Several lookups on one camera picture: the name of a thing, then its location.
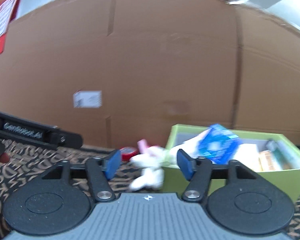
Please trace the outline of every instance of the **blue package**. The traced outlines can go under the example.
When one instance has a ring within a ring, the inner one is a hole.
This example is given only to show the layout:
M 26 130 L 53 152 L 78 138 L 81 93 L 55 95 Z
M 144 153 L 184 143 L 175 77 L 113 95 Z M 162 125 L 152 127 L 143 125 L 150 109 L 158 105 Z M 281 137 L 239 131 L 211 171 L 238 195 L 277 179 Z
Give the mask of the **blue package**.
M 199 141 L 199 156 L 216 164 L 227 164 L 241 144 L 240 138 L 220 124 L 210 126 L 208 134 Z

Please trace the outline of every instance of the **silver screw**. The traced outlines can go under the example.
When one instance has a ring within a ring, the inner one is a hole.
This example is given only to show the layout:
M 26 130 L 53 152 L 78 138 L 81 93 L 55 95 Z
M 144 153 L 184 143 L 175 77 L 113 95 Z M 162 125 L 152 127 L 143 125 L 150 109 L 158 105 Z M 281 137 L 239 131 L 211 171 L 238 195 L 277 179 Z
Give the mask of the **silver screw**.
M 109 199 L 112 197 L 112 193 L 106 190 L 100 191 L 98 192 L 97 197 L 101 199 Z
M 200 193 L 196 190 L 188 190 L 185 192 L 185 196 L 187 198 L 198 198 L 200 197 Z

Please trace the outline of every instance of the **gray gripper base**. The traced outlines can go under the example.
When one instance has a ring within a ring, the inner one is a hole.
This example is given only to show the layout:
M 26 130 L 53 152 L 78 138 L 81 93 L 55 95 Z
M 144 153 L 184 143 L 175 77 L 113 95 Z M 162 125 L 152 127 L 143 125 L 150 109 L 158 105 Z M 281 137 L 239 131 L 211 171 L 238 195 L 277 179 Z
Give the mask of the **gray gripper base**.
M 95 206 L 76 228 L 53 236 L 25 236 L 15 231 L 5 240 L 288 240 L 285 233 L 247 237 L 213 223 L 199 204 L 186 203 L 175 193 L 122 193 L 111 203 Z

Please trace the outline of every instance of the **patterned carpet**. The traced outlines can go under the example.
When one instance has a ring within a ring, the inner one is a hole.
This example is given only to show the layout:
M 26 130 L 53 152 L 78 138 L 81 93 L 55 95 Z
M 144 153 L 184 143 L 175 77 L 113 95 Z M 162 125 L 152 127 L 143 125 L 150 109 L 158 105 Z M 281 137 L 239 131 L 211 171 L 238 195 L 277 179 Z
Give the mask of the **patterned carpet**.
M 6 146 L 6 152 L 10 156 L 10 162 L 0 166 L 0 239 L 3 239 L 9 233 L 9 228 L 2 216 L 2 204 L 13 191 L 60 160 L 69 160 L 71 163 L 76 164 L 84 163 L 88 158 L 94 156 L 105 156 L 104 153 L 85 152 L 68 148 L 60 148 L 57 151 L 43 150 L 11 140 L 4 140 L 3 143 Z M 128 163 L 124 163 L 117 171 L 110 185 L 114 192 L 118 194 L 127 190 L 130 182 L 138 177 L 139 174 L 140 170 L 133 168 Z M 85 179 L 74 179 L 72 184 L 87 195 L 90 195 Z M 287 232 L 292 239 L 300 239 L 300 198 L 296 202 L 295 209 L 296 212 Z

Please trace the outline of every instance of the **green box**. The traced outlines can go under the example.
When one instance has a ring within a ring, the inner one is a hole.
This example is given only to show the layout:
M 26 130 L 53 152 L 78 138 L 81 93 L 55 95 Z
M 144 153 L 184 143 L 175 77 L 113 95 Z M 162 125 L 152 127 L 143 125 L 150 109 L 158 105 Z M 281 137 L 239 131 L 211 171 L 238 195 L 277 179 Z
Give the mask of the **green box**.
M 202 131 L 208 129 L 208 127 L 192 126 L 177 124 L 172 126 L 171 133 L 166 146 L 167 150 L 170 150 L 176 144 L 176 139 L 179 134 L 198 135 Z M 294 158 L 300 163 L 300 150 L 290 142 L 284 135 L 275 133 L 263 133 L 263 132 L 251 132 L 232 130 L 233 133 L 238 135 L 241 139 L 254 139 L 254 140 L 269 140 L 273 139 L 280 143 L 282 147 L 290 152 Z M 188 181 L 183 177 L 180 169 L 176 165 L 169 165 L 166 159 L 164 169 L 164 183 L 162 192 L 177 192 L 181 194 L 188 185 Z M 272 184 L 276 185 L 279 189 L 284 191 L 293 202 L 295 202 L 300 196 L 300 169 L 283 170 L 283 171 L 271 171 L 271 172 L 259 172 L 259 174 L 267 179 Z M 214 179 L 210 184 L 209 194 L 214 190 L 224 186 L 224 179 Z

